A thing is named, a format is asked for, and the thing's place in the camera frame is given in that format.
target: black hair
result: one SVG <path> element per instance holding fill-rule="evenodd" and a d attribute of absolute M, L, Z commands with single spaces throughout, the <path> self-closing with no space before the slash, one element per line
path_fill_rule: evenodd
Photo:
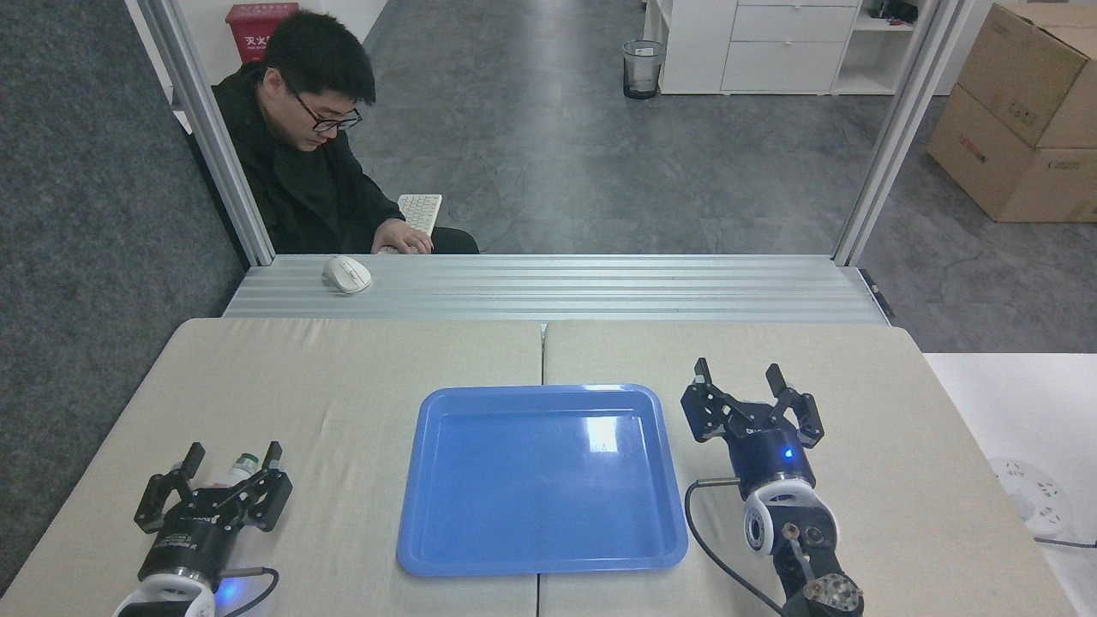
<path fill-rule="evenodd" d="M 286 18 L 274 29 L 263 63 L 279 69 L 298 93 L 335 90 L 355 102 L 377 100 L 370 57 L 331 15 L 302 10 Z"/>

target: white cabinet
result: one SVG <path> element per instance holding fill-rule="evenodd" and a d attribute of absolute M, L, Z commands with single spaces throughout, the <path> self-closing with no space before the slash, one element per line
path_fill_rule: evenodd
<path fill-rule="evenodd" d="M 892 94 L 925 24 L 871 19 L 874 1 L 648 0 L 644 37 L 667 47 L 665 94 Z"/>

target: metal rail platform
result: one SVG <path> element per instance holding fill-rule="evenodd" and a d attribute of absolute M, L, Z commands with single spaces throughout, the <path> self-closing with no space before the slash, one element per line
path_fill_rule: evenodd
<path fill-rule="evenodd" d="M 823 255 L 357 255 L 373 282 L 354 295 L 321 280 L 329 257 L 251 268 L 224 316 L 887 324 Z"/>

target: black jacket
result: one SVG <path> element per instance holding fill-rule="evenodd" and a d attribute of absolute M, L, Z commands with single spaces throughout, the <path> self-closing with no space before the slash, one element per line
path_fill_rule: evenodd
<path fill-rule="evenodd" d="M 369 253 L 399 207 L 362 172 L 346 132 L 312 153 L 275 139 L 256 99 L 263 71 L 245 65 L 213 92 L 274 250 Z"/>

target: blue plastic tray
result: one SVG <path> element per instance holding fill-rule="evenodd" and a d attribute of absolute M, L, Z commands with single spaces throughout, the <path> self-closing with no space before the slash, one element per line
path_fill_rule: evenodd
<path fill-rule="evenodd" d="M 670 568 L 678 498 L 642 385 L 439 390 L 419 408 L 397 556 L 420 576 Z"/>

